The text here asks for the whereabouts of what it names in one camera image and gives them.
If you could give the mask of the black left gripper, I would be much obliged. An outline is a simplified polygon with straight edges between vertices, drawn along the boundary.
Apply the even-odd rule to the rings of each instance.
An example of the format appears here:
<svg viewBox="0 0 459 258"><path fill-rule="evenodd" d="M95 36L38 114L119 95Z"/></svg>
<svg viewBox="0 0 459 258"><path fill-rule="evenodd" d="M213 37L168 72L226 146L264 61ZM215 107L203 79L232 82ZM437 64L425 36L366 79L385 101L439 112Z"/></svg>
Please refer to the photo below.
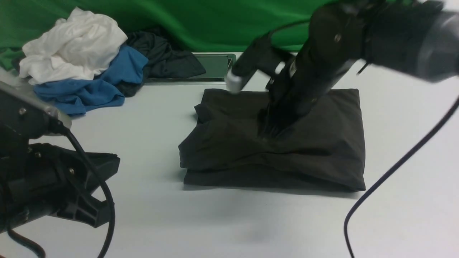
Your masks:
<svg viewBox="0 0 459 258"><path fill-rule="evenodd" d="M118 172L120 157L87 153L100 178ZM26 139L1 140L1 218L54 216L98 228L110 222L107 201L90 195L100 183L79 151Z"/></svg>

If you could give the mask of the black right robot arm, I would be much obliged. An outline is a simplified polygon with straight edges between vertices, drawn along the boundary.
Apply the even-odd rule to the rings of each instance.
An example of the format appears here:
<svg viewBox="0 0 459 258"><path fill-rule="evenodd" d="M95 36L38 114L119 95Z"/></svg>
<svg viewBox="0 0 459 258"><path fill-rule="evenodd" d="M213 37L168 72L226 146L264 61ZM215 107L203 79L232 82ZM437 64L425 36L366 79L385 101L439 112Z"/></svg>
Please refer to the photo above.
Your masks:
<svg viewBox="0 0 459 258"><path fill-rule="evenodd" d="M337 1L318 8L305 44L268 86L259 135L285 134L358 60L430 83L458 76L458 12L440 0Z"/></svg>

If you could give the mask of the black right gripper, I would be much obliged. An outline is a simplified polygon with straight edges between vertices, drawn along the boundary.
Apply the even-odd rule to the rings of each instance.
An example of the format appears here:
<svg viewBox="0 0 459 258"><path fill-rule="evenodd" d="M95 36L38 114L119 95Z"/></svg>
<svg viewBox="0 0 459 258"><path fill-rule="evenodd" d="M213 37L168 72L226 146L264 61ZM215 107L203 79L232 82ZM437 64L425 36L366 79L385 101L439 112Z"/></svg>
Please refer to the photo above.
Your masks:
<svg viewBox="0 0 459 258"><path fill-rule="evenodd" d="M281 139L292 132L299 116L310 112L349 71L355 60L326 60L317 54L298 54L286 72L268 87L269 105L259 111L258 137Z"/></svg>

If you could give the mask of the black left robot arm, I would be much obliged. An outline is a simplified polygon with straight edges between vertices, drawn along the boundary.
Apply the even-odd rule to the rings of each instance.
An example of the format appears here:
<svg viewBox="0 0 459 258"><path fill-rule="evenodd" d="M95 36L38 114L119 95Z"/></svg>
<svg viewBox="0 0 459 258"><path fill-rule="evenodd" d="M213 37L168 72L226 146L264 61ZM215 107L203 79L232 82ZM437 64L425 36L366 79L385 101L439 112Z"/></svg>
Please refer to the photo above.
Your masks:
<svg viewBox="0 0 459 258"><path fill-rule="evenodd" d="M73 150L27 137L1 140L1 232L44 216L91 227L109 221L109 205L92 196L99 181Z"/></svg>

